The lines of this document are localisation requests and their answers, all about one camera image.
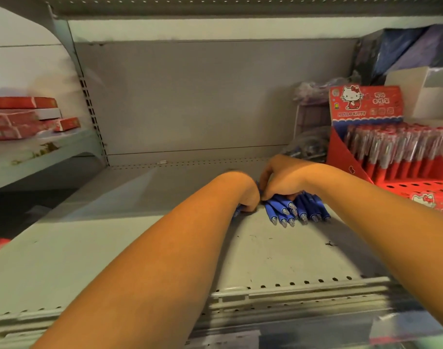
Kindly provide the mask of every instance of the hello kitty display box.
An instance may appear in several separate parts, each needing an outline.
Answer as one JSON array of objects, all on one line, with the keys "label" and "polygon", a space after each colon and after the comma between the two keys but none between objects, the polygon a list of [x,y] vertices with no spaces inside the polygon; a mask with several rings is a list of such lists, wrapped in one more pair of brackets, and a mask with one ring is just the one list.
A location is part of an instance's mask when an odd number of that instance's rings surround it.
[{"label": "hello kitty display box", "polygon": [[[398,86],[346,85],[329,91],[331,133],[327,164],[375,184],[343,142],[348,125],[377,125],[403,120]],[[427,179],[407,178],[377,184],[392,193],[443,211],[443,157],[435,158]]]}]

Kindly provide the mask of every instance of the hello kitty logo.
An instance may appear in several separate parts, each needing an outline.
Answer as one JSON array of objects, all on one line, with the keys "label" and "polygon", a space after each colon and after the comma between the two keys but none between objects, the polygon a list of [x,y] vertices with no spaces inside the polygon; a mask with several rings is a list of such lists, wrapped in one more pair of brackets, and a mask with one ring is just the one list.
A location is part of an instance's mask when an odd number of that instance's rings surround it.
[{"label": "hello kitty logo", "polygon": [[434,208],[437,205],[435,203],[435,197],[433,193],[424,193],[421,196],[417,196],[415,194],[412,196],[412,200],[430,208]]},{"label": "hello kitty logo", "polygon": [[364,98],[364,94],[361,93],[359,86],[343,87],[341,99],[348,102],[346,109],[358,110],[361,107],[362,98]]}]

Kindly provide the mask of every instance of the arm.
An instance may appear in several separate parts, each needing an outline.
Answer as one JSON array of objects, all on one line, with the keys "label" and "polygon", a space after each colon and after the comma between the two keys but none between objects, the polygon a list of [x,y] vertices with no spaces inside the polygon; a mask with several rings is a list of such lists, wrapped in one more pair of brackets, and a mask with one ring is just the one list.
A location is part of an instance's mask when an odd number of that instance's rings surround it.
[{"label": "arm", "polygon": [[248,175],[218,176],[120,253],[33,348],[182,347],[209,294],[236,206],[253,211],[258,202]]},{"label": "arm", "polygon": [[443,325],[443,213],[335,167],[286,156],[271,159],[260,188],[262,199],[301,190],[320,196]]}]

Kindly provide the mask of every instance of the plastic packaging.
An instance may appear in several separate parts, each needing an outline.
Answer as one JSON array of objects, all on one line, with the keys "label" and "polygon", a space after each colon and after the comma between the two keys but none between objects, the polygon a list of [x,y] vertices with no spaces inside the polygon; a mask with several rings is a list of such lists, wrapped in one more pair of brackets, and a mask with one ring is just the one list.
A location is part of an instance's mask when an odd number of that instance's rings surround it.
[{"label": "plastic packaging", "polygon": [[315,82],[300,82],[294,89],[293,99],[297,101],[299,105],[327,104],[330,87],[343,86],[349,83],[361,83],[361,77],[356,71],[353,71],[353,74],[347,78],[338,77],[323,84]]},{"label": "plastic packaging", "polygon": [[326,160],[329,141],[329,126],[314,128],[296,136],[280,154],[322,163]]}]

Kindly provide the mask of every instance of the metal shelf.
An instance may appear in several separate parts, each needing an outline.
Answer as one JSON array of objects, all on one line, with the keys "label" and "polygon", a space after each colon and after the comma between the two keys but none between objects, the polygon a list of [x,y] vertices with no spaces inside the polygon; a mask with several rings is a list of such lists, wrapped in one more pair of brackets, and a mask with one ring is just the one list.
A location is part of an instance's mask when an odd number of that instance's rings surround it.
[{"label": "metal shelf", "polygon": [[0,141],[0,187],[85,152],[101,158],[102,149],[95,132],[83,128]]},{"label": "metal shelf", "polygon": [[[104,170],[0,251],[0,321],[57,316],[129,243],[191,193],[227,168],[258,178],[265,162]],[[235,220],[207,309],[219,313],[285,301],[320,305],[315,301],[391,293],[395,283],[384,266],[330,212],[329,225],[287,229],[273,226],[263,208]]]},{"label": "metal shelf", "polygon": [[443,0],[41,0],[59,17],[146,15],[428,15]]}]

